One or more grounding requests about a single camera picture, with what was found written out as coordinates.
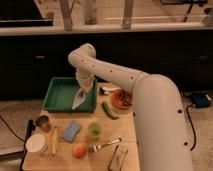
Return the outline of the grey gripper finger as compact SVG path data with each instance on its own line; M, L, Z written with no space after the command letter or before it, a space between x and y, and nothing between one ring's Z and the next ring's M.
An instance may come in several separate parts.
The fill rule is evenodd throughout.
M82 99L83 99L83 90L79 89L74 97L72 109L77 108L81 104Z
M82 90L80 105L85 102L86 98L87 98L87 92L85 90L84 91Z

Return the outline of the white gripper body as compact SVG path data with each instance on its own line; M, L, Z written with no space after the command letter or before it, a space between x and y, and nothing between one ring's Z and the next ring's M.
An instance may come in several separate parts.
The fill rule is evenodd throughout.
M86 92L89 92L92 89L94 82L93 74L77 71L76 79L78 81L79 86Z

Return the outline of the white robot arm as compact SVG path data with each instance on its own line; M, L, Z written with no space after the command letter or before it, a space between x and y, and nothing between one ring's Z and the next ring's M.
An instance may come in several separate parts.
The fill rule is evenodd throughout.
M68 61L82 88L95 75L132 94L140 171L193 171L182 100L171 79L98 60L89 43Z

